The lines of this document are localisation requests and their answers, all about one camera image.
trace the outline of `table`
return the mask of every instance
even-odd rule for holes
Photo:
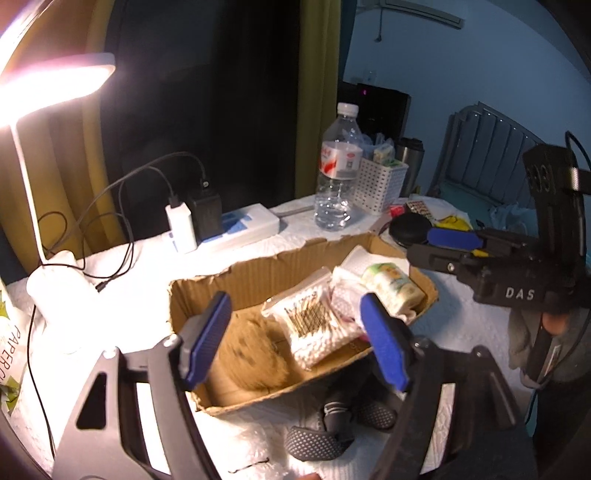
[[[273,209],[275,213],[288,212],[311,205],[312,197],[294,200]],[[298,248],[315,237],[329,240],[342,235],[355,235],[367,231],[376,217],[359,215],[353,224],[341,232],[321,231],[311,212],[301,212],[281,220],[278,235],[252,245],[207,257],[193,252],[179,255],[175,252],[167,233],[136,243],[137,260],[132,270],[113,281],[101,292],[107,318],[100,326],[108,332],[108,342],[93,342],[72,355],[63,355],[44,343],[40,330],[32,340],[31,367],[51,424],[56,444],[69,418],[89,372],[102,350],[116,345],[122,352],[152,347],[170,333],[168,326],[168,285],[178,278],[216,274],[237,261],[271,256],[287,249]],[[87,271],[94,275],[109,275],[115,271],[125,253],[125,245],[92,255],[87,259]],[[443,348],[470,351],[475,345],[488,347],[512,387],[522,409],[528,403],[530,391],[521,386],[519,375],[508,368],[508,310],[476,304],[471,290],[450,276],[439,273],[428,275],[436,284],[440,300],[412,330],[426,335]],[[26,292],[26,279],[8,286],[16,306],[30,314],[32,300]],[[303,424],[310,413],[311,398],[319,394],[316,386],[304,387],[279,399],[266,401],[221,418],[195,413],[195,421],[202,433],[212,459],[223,478],[235,478],[224,473],[223,457],[228,454],[228,439],[245,429],[265,433],[274,459],[297,474],[318,472],[323,479],[367,478],[384,444],[383,434],[359,428],[357,441],[339,459],[333,462],[307,462],[295,460],[282,451],[282,436],[291,425]],[[148,453],[154,468],[168,472],[160,438],[151,411],[148,385],[138,386],[139,406]],[[31,378],[25,374],[21,397],[11,417],[11,424],[33,458],[48,472],[53,460],[50,455],[47,432],[33,390]]]

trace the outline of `plastic water bottle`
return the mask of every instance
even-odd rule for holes
[[[338,117],[322,138],[314,219],[324,230],[341,230],[351,219],[355,178],[361,162],[359,107],[339,103]]]

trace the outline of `lamp base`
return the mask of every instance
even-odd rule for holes
[[[31,274],[27,293],[45,318],[43,336],[51,338],[52,348],[69,355],[96,341],[100,298],[81,271],[51,263],[77,265],[72,252],[58,252]]]

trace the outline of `yellow curtain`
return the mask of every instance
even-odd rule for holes
[[[5,72],[37,61],[85,52],[103,51],[115,0],[61,0],[33,24]],[[99,95],[73,100],[26,116],[18,123],[31,177],[37,215],[62,212],[69,228],[107,184],[99,119]],[[87,219],[114,211],[105,195]],[[0,130],[0,224],[17,257],[29,272],[38,263],[33,227],[17,154],[8,128]],[[49,216],[40,223],[45,246],[63,232],[63,220]],[[97,220],[84,233],[76,230],[62,246],[80,258],[123,243],[114,216]]]
[[[335,120],[341,0],[301,0],[295,195],[314,193],[322,134]]]

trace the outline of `bottle cap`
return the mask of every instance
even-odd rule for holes
[[[359,113],[359,107],[354,103],[339,103],[336,106],[336,112],[339,115],[357,116]]]

